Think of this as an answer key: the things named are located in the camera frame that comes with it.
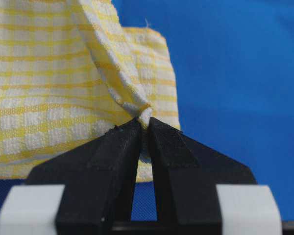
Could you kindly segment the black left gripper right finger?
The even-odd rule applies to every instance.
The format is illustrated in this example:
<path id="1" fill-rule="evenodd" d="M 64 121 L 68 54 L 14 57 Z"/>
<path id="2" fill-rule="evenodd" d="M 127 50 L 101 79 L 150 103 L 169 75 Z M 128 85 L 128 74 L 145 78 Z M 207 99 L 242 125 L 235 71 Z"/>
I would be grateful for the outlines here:
<path id="1" fill-rule="evenodd" d="M 159 221 L 180 235 L 282 233 L 270 188 L 248 166 L 156 118 L 148 134 Z"/>

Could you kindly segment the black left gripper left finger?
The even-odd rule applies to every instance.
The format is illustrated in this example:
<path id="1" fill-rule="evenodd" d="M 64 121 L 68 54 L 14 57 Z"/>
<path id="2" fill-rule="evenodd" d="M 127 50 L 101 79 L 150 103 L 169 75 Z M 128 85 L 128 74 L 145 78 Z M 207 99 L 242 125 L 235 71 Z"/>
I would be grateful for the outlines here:
<path id="1" fill-rule="evenodd" d="M 140 149 L 134 118 L 35 166 L 9 191 L 0 235 L 103 235 L 129 220 Z"/>

